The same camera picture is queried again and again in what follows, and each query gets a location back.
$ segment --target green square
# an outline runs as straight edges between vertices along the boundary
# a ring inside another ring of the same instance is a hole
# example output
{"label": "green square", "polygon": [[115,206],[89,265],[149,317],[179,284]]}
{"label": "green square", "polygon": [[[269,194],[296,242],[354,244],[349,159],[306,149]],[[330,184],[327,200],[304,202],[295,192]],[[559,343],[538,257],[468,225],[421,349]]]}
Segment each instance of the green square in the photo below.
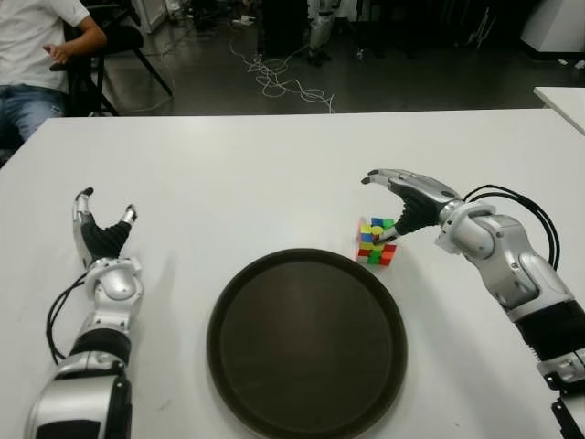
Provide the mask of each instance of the green square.
{"label": "green square", "polygon": [[383,219],[384,230],[388,230],[391,227],[394,227],[394,220],[393,219]]}

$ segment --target rubik's cube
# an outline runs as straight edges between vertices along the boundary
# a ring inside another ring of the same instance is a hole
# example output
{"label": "rubik's cube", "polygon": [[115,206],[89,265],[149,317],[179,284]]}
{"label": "rubik's cube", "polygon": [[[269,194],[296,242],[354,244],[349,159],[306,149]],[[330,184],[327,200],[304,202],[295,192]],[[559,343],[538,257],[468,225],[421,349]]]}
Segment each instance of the rubik's cube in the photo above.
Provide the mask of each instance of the rubik's cube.
{"label": "rubik's cube", "polygon": [[365,221],[360,223],[357,231],[359,250],[357,251],[356,261],[372,265],[390,265],[396,252],[396,245],[374,245],[374,241],[384,230],[388,230],[393,226],[394,220],[392,219],[372,218],[369,224]]}

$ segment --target white table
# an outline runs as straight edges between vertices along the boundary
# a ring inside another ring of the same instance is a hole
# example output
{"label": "white table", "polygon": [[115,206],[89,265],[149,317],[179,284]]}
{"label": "white table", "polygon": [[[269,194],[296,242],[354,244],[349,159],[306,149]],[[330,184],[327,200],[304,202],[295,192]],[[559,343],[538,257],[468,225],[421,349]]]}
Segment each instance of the white table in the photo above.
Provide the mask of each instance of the white table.
{"label": "white table", "polygon": [[[583,163],[582,136],[552,110],[49,121],[0,171],[0,437],[20,437],[53,370],[44,321],[81,272],[69,210],[89,185],[104,224],[128,202],[139,209],[123,251],[142,262],[146,289],[133,331],[133,437],[231,439],[253,434],[215,393],[206,330],[246,264],[303,246],[352,257],[360,216],[402,208],[360,178],[401,167],[462,193],[489,182],[533,197],[559,229],[559,271],[585,302]],[[535,219],[496,205],[547,248]],[[560,437],[535,359],[476,270],[433,244],[437,233],[404,238],[376,271],[403,315],[409,366],[394,409],[364,437]],[[89,310],[82,292],[70,298],[61,347]]]}
{"label": "white table", "polygon": [[536,87],[534,93],[585,134],[585,88]]}

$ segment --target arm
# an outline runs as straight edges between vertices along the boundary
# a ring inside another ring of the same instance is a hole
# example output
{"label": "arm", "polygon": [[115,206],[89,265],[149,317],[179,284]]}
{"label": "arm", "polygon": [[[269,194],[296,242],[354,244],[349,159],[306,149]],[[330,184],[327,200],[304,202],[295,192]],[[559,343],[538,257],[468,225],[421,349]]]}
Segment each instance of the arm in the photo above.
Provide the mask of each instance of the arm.
{"label": "arm", "polygon": [[143,285],[139,263],[121,258],[120,250],[137,217],[129,206],[120,222],[101,229],[88,207],[92,192],[86,189],[75,198],[73,232],[87,270],[84,283],[93,311],[68,355],[59,352],[52,333],[62,303],[57,311],[49,311],[47,339],[58,365],[30,411],[26,439],[130,437],[132,386],[126,372]]}
{"label": "arm", "polygon": [[78,25],[82,32],[80,37],[72,39],[65,44],[56,46],[47,44],[43,49],[59,64],[66,64],[71,57],[90,55],[106,45],[107,38],[98,24],[87,16]]}
{"label": "arm", "polygon": [[552,411],[565,439],[585,438],[585,312],[515,219],[495,208],[465,202],[426,176],[399,169],[374,170],[362,180],[379,183],[405,204],[395,227],[379,236],[394,241],[426,226],[441,226],[436,243],[462,253],[504,308],[539,360],[538,371],[559,391]]}

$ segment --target round tray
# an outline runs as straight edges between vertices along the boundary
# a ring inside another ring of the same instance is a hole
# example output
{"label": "round tray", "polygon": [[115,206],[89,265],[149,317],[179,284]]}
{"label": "round tray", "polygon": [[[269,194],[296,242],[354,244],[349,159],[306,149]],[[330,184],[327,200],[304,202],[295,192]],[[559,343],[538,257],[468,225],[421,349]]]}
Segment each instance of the round tray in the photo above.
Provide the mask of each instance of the round tray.
{"label": "round tray", "polygon": [[209,322],[207,360],[224,402],[258,433],[347,438],[395,400],[407,343],[372,273],[338,254],[295,249],[228,284]]}

